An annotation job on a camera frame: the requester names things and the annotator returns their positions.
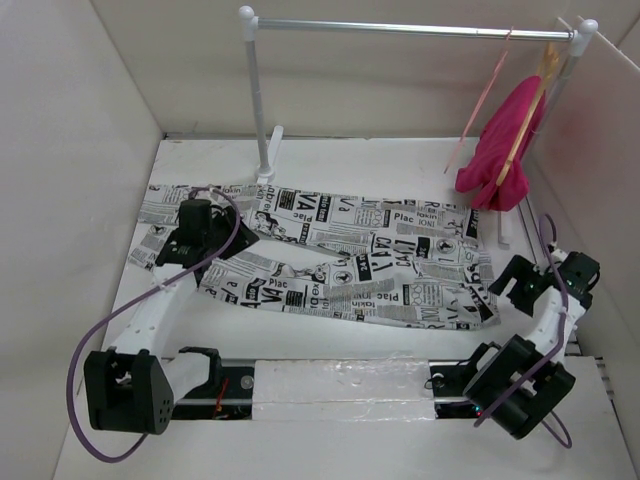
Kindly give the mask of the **pink garment on hanger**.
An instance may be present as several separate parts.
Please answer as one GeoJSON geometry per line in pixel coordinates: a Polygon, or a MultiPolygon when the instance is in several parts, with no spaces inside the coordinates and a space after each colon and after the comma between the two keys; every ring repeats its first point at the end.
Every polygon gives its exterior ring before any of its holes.
{"type": "Polygon", "coordinates": [[[509,211],[529,192],[529,181],[521,159],[544,115],[541,97],[532,115],[527,133],[513,157],[502,183],[497,179],[518,137],[522,123],[536,97],[541,78],[530,76],[520,82],[485,125],[470,163],[458,170],[455,190],[474,194],[471,207],[478,210],[509,211]]]}

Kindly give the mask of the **pink wire hanger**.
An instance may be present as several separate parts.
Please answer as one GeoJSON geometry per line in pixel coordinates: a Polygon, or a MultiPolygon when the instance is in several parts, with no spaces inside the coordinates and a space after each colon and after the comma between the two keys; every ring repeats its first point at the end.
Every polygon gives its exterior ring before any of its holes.
{"type": "Polygon", "coordinates": [[[488,81],[486,82],[481,94],[478,97],[478,100],[476,101],[476,104],[467,120],[467,123],[459,137],[459,140],[451,154],[451,156],[449,157],[449,160],[446,163],[446,166],[444,168],[443,173],[447,174],[449,169],[451,168],[451,166],[455,163],[456,158],[458,156],[458,154],[460,153],[460,151],[462,150],[462,148],[465,145],[466,142],[466,138],[469,134],[469,131],[471,130],[471,127],[474,125],[475,120],[482,108],[482,106],[484,105],[491,89],[493,88],[493,85],[497,79],[497,77],[499,76],[500,71],[503,68],[503,65],[505,63],[505,60],[509,54],[509,42],[510,39],[513,35],[514,32],[514,28],[511,27],[507,33],[507,35],[505,36],[505,40],[504,40],[504,44],[503,44],[503,48],[500,52],[500,56],[497,59],[496,64],[494,65],[494,68],[492,70],[491,76],[489,77],[488,81]]]}

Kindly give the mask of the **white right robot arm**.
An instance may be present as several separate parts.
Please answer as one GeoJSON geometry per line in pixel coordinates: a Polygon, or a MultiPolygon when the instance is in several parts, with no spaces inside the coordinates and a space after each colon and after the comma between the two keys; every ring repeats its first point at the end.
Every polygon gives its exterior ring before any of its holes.
{"type": "Polygon", "coordinates": [[[554,412],[575,377],[564,366],[569,337],[592,305],[600,265],[588,255],[559,250],[544,268],[514,256],[489,287],[505,294],[532,329],[514,335],[489,360],[481,344],[462,369],[462,395],[516,440],[525,438],[554,412]]]}

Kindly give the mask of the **newspaper print trousers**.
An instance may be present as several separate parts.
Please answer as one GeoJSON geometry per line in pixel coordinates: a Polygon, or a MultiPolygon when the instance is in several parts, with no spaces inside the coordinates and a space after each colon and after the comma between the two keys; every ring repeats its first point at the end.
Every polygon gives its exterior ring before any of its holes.
{"type": "Polygon", "coordinates": [[[434,330],[478,330],[499,320],[491,258],[477,211],[414,199],[338,195],[274,185],[153,184],[130,253],[151,269],[189,198],[235,204],[257,242],[215,261],[201,289],[238,306],[434,330]]]}

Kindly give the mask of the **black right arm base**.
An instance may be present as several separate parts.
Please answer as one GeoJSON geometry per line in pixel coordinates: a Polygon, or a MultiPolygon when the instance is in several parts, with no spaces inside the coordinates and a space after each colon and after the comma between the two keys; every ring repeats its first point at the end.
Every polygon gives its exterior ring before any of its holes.
{"type": "Polygon", "coordinates": [[[432,362],[424,388],[432,394],[437,420],[477,419],[482,413],[463,395],[477,368],[467,361],[432,362]]]}

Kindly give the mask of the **wooden hanger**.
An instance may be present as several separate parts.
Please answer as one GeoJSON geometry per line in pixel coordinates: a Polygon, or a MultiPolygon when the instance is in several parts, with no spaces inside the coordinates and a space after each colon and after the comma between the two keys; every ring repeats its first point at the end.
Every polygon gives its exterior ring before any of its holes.
{"type": "Polygon", "coordinates": [[[531,120],[537,110],[538,104],[545,93],[547,87],[549,86],[551,80],[554,77],[555,71],[559,65],[560,55],[558,51],[552,46],[551,43],[548,43],[545,47],[542,60],[539,63],[537,68],[537,75],[540,77],[540,82],[535,91],[534,97],[530,102],[526,115],[524,116],[523,122],[519,128],[519,131],[514,139],[512,147],[509,151],[509,154],[506,157],[504,165],[500,170],[500,173],[496,179],[496,186],[500,187],[505,178],[507,177],[511,166],[514,163],[517,152],[520,148],[521,143],[527,136],[527,132],[529,129],[529,125],[531,120]]]}

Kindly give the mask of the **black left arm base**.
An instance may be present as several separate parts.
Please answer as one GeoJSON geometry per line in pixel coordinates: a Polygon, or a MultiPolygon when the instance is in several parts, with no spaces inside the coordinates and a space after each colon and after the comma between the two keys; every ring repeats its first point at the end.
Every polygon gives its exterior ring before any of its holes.
{"type": "Polygon", "coordinates": [[[201,386],[189,392],[173,409],[172,419],[250,420],[252,418],[255,363],[223,361],[221,379],[215,387],[201,386]]]}

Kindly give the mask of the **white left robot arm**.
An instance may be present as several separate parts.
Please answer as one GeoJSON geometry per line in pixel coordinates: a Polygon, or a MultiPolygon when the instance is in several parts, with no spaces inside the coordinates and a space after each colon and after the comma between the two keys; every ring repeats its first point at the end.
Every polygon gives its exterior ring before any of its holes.
{"type": "Polygon", "coordinates": [[[217,259],[226,260],[258,240],[240,213],[206,199],[183,201],[153,267],[149,292],[133,305],[123,332],[83,366],[88,415],[95,430],[159,435],[175,405],[190,393],[219,393],[226,385],[212,347],[187,346],[162,358],[184,304],[198,291],[217,259]]]}

